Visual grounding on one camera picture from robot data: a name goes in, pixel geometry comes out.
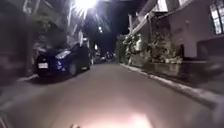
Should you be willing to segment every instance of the building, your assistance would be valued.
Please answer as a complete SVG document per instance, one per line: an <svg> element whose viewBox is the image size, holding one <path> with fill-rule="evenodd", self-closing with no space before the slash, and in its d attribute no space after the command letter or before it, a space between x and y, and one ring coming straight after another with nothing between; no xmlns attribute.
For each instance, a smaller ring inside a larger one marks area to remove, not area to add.
<svg viewBox="0 0 224 128"><path fill-rule="evenodd" d="M184 46L185 57L220 60L224 55L223 0L148 0L135 20L129 18L129 35L141 33L142 40L148 41L150 19L155 12L166 12L160 17L168 19L172 41Z"/></svg>
<svg viewBox="0 0 224 128"><path fill-rule="evenodd" d="M0 84L32 69L34 38L30 32L43 13L57 27L64 28L63 17L45 0L0 1Z"/></svg>

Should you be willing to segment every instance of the blue car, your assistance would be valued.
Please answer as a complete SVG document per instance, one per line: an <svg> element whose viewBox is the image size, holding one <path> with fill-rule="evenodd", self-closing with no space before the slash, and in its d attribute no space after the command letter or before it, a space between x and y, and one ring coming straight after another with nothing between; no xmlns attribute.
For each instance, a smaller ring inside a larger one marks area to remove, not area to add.
<svg viewBox="0 0 224 128"><path fill-rule="evenodd" d="M69 74L74 76L79 69L90 69L89 49L86 46L75 45L67 49L51 49L40 54L35 63L39 77Z"/></svg>

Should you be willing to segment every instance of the night sky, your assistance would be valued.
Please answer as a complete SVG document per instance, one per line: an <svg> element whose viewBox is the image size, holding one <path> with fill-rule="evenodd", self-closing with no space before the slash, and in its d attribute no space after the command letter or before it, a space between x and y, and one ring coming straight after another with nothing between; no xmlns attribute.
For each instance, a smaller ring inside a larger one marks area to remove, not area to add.
<svg viewBox="0 0 224 128"><path fill-rule="evenodd" d="M91 40L100 47L102 54L115 50L117 35L129 33L128 14L135 14L142 1L146 0L100 2L95 9L96 12L88 13L85 30ZM103 34L99 33L99 26L102 26Z"/></svg>

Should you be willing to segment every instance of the license plate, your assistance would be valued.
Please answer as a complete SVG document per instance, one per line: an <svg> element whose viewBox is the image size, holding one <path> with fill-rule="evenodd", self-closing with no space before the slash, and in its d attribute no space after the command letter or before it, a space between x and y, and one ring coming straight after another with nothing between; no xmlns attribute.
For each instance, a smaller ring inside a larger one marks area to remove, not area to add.
<svg viewBox="0 0 224 128"><path fill-rule="evenodd" d="M38 64L38 68L46 69L46 68L48 68L48 63L40 63L40 64Z"/></svg>

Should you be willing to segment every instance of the asphalt road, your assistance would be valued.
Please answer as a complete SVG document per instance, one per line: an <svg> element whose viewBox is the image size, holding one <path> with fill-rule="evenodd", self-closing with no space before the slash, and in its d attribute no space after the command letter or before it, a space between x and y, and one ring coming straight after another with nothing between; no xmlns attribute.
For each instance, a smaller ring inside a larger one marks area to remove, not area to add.
<svg viewBox="0 0 224 128"><path fill-rule="evenodd" d="M13 128L215 128L210 108L116 64L46 88L5 110Z"/></svg>

